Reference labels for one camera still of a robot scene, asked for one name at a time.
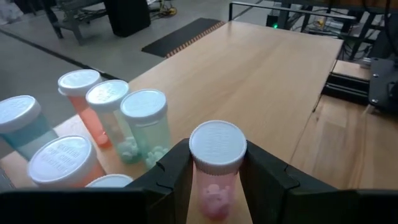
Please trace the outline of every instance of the white pill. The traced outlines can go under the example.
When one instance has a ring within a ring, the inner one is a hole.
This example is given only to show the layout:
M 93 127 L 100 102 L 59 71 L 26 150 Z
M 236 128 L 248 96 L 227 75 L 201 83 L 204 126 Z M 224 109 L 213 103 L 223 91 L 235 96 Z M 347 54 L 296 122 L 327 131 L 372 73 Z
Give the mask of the white pill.
M 163 147 L 162 146 L 155 146 L 153 151 L 154 152 L 162 152 L 163 151 Z
M 123 159 L 132 159 L 133 155 L 130 152 L 123 152 L 122 158 Z
M 132 154 L 134 155 L 134 156 L 136 156 L 136 155 L 138 155 L 138 147 L 136 146 L 136 147 L 132 147 L 131 148 L 131 152 L 132 152 Z
M 152 162 L 149 158 L 145 160 L 145 164 L 148 168 L 152 168 L 155 166 L 155 163 Z
M 132 146 L 128 142 L 121 142 L 118 144 L 117 148 L 119 154 L 123 156 L 123 158 L 127 159 L 127 157 L 134 156 L 132 152 Z
M 137 142 L 136 142 L 136 140 L 134 139 L 134 137 L 127 137 L 127 138 L 126 138 L 126 141 L 129 142 L 133 147 L 134 147 L 134 146 L 137 147 Z
M 156 158 L 157 160 L 161 159 L 163 156 L 164 156 L 163 153 L 161 153 L 161 152 L 155 152 L 155 158 Z
M 153 152 L 148 152 L 148 158 L 153 158 L 154 157 L 154 153 Z
M 220 190 L 220 187 L 217 184 L 210 184 L 207 189 L 209 190 L 210 193 L 213 193 L 213 192 L 218 192 Z

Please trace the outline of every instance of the white child-resistant cap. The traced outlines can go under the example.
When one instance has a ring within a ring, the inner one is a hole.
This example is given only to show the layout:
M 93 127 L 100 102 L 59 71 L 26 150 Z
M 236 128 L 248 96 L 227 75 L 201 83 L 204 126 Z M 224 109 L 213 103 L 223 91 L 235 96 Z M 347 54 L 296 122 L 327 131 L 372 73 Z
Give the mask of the white child-resistant cap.
M 83 180 L 96 161 L 90 140 L 64 136 L 39 149 L 29 162 L 27 173 L 39 187 L 69 187 Z
M 129 123 L 157 123 L 167 113 L 166 95 L 152 89 L 132 92 L 122 101 L 121 111 Z
M 0 133 L 10 133 L 31 123 L 41 113 L 32 96 L 14 96 L 0 102 Z
M 93 180 L 86 187 L 125 187 L 129 185 L 133 179 L 123 174 L 110 174 Z
M 120 110 L 120 104 L 129 94 L 129 84 L 122 80 L 110 80 L 95 85 L 87 95 L 86 101 L 97 112 Z
M 58 79 L 58 91 L 66 96 L 86 96 L 88 90 L 101 81 L 100 73 L 95 70 L 76 70 Z
M 226 121 L 207 121 L 195 128 L 189 139 L 196 167 L 210 175 L 237 172 L 246 146 L 243 132 Z

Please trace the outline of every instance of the pill bottle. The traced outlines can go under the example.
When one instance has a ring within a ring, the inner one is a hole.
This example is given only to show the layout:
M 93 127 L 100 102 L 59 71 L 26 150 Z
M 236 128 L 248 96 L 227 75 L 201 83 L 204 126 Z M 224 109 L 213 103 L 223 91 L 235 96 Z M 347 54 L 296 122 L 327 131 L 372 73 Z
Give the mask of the pill bottle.
M 121 111 L 136 138 L 146 167 L 151 169 L 170 150 L 166 96 L 159 90 L 135 91 L 122 101 Z
M 97 114 L 88 106 L 86 94 L 88 90 L 102 82 L 100 73 L 95 70 L 76 70 L 58 79 L 58 91 L 68 97 L 85 124 L 98 147 L 111 147 L 111 141 L 105 133 Z
M 90 89 L 86 100 L 98 115 L 121 160 L 132 164 L 141 160 L 141 153 L 129 125 L 120 112 L 120 104 L 129 93 L 128 83 L 110 80 Z
M 199 208 L 211 220 L 224 220 L 234 203 L 246 138 L 229 122 L 207 121 L 192 132 L 189 148 L 197 169 Z
M 30 160 L 28 176 L 43 188 L 85 187 L 105 174 L 93 144 L 82 136 L 64 136 L 43 146 Z
M 100 177 L 86 187 L 125 187 L 129 185 L 133 179 L 123 174 L 110 174 Z
M 0 136 L 26 160 L 58 136 L 32 96 L 15 96 L 0 102 Z

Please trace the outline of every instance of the wooden board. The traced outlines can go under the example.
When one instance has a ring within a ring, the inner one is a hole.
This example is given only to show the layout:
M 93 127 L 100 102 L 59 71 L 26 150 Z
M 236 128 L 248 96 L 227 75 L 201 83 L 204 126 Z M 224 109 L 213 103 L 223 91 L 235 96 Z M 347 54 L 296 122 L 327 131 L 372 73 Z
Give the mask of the wooden board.
M 334 72 L 369 78 L 357 64 Z M 398 121 L 323 96 L 290 164 L 339 189 L 398 189 Z
M 167 95 L 172 142 L 227 120 L 288 162 L 341 41 L 229 22 L 130 83 Z
M 336 65 L 333 67 L 333 72 L 363 80 L 369 80 L 371 77 L 371 71 L 369 69 L 361 68 L 357 63 L 344 62 L 341 60 L 336 62 Z

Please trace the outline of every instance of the cable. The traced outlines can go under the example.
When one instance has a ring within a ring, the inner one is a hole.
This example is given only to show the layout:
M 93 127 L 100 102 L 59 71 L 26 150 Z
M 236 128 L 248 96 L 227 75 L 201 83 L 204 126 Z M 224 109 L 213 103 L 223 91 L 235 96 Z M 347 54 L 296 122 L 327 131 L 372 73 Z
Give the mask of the cable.
M 157 20 L 157 19 L 162 19 L 162 18 L 170 18 L 177 14 L 177 9 L 175 7 L 173 7 L 173 4 L 171 1 L 169 1 L 169 3 L 170 3 L 169 6 L 166 5 L 165 0 L 160 0 L 158 2 L 160 4 L 159 12 L 151 15 L 152 21 Z
M 384 29 L 386 31 L 386 36 L 387 36 L 387 40 L 391 45 L 392 51 L 393 53 L 398 56 L 398 50 L 397 47 L 394 43 L 394 41 L 391 38 L 391 33 L 390 33 L 390 17 L 388 16 L 388 14 L 390 14 L 390 6 L 391 6 L 391 0 L 386 0 L 386 10 L 384 11 Z
M 312 12 L 320 12 L 320 11 L 327 11 L 327 9 L 317 9 L 317 10 L 314 10 L 314 11 L 312 11 Z M 343 13 L 343 12 L 339 12 L 339 11 L 336 11 L 336 10 L 331 10 L 330 12 L 335 12 L 335 13 L 337 13 L 337 14 L 341 14 L 341 15 L 346 15 L 345 13 Z M 296 17 L 295 19 L 293 19 L 292 21 L 288 21 L 287 23 L 288 24 L 291 24 L 291 28 L 293 28 L 293 26 L 297 23 L 297 21 L 302 17 L 302 16 L 305 16 L 305 14 L 301 14 L 300 16 L 298 16 L 298 17 Z M 316 21 L 312 21 L 311 23 L 308 23 L 307 25 L 309 26 L 309 25 L 313 25 L 314 23 L 316 23 Z M 300 26 L 300 27 L 296 27 L 296 28 L 294 28 L 293 29 L 293 31 L 296 31 L 298 28 L 301 28 L 302 26 Z

